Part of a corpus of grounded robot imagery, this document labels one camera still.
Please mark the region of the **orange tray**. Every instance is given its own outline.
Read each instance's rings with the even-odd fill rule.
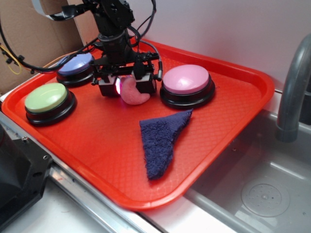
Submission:
[[[178,112],[161,102],[159,83],[157,93],[139,106],[127,105],[121,98],[103,97],[99,88],[90,84],[70,88],[77,97],[77,108],[65,120],[48,127],[28,123],[24,101],[35,88],[56,82],[55,74],[34,77],[2,105],[9,118],[94,187],[118,205],[135,211],[153,209],[183,195],[274,93],[273,82],[262,72],[154,45],[162,56],[164,72],[196,64],[210,72],[216,85],[213,100],[193,111],[175,144],[172,163],[159,180],[147,178],[139,127],[140,120]]]

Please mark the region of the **sink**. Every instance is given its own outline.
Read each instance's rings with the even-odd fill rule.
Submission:
[[[276,118],[261,111],[185,197],[237,232],[310,232],[311,128],[283,143]]]

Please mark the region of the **yellow wire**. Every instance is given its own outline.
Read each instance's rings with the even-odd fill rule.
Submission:
[[[17,63],[17,65],[18,65],[18,67],[19,67],[19,72],[17,73],[17,72],[15,72],[10,66],[9,66],[9,64],[7,64],[8,65],[8,67],[10,68],[10,70],[14,73],[14,74],[16,74],[16,75],[18,75],[18,74],[21,74],[21,71],[22,71],[22,65],[21,65],[21,63],[3,46],[3,45],[0,45],[0,48],[2,49],[2,50],[4,50],[16,63]]]

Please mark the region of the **purple button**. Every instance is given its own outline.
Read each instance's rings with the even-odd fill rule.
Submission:
[[[64,64],[58,70],[58,73],[61,75],[72,75],[77,74],[80,71],[83,71],[89,67],[89,63],[93,60],[93,56],[90,53],[86,54],[78,54],[74,58],[72,58],[69,62]]]

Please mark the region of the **black cable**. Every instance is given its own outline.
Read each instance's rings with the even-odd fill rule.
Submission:
[[[160,55],[159,51],[150,42],[144,41],[144,40],[140,40],[140,41],[141,41],[141,43],[144,43],[144,44],[150,46],[151,48],[153,48],[154,51],[159,55],[159,61],[158,61],[159,68],[158,68],[158,73],[157,73],[157,80],[161,81],[162,80],[162,76],[163,76],[163,63],[162,63],[162,59],[161,59],[161,55]]]
[[[128,44],[130,47],[136,47],[136,46],[138,46],[138,45],[139,45],[139,42],[140,42],[140,40],[141,40],[141,38],[143,38],[143,37],[147,34],[147,32],[149,31],[149,29],[150,29],[150,27],[151,27],[151,24],[152,24],[152,22],[153,22],[153,20],[154,20],[155,14],[156,14],[156,0],[151,0],[151,2],[152,2],[152,5],[153,5],[152,13],[151,13],[151,15],[150,15],[148,18],[145,19],[145,21],[143,21],[143,23],[138,27],[138,29],[134,29],[132,26],[128,26],[128,27],[127,27],[129,30],[131,30],[131,31],[135,34],[135,41],[136,41],[136,42],[135,42],[134,44],[130,44],[130,45]],[[147,25],[145,31],[144,31],[142,34],[140,34],[140,33],[138,32],[138,30],[139,30],[148,20],[149,20],[149,22],[148,22],[148,25]]]
[[[9,50],[9,52],[13,55],[14,58],[16,58],[20,64],[26,68],[29,68],[31,69],[31,71],[36,71],[38,73],[45,73],[45,72],[52,72],[52,71],[57,71],[58,69],[60,69],[64,64],[66,64],[67,62],[69,62],[73,57],[75,57],[77,54],[81,53],[84,49],[88,48],[90,45],[92,45],[96,40],[98,40],[98,38],[95,38],[93,39],[91,42],[89,42],[88,44],[86,44],[85,46],[83,46],[81,49],[79,49],[78,51],[76,51],[75,53],[67,56],[64,61],[57,65],[57,66],[54,66],[54,67],[50,67],[50,68],[44,68],[44,67],[36,67],[36,66],[33,66],[31,64],[28,64],[26,62],[23,61],[23,59],[21,59],[20,57],[18,57],[11,49],[11,47],[9,46],[5,36],[4,36],[4,33],[3,33],[3,30],[2,30],[2,25],[1,25],[1,18],[0,18],[0,35],[3,39],[3,42],[4,44],[6,45],[7,49]]]

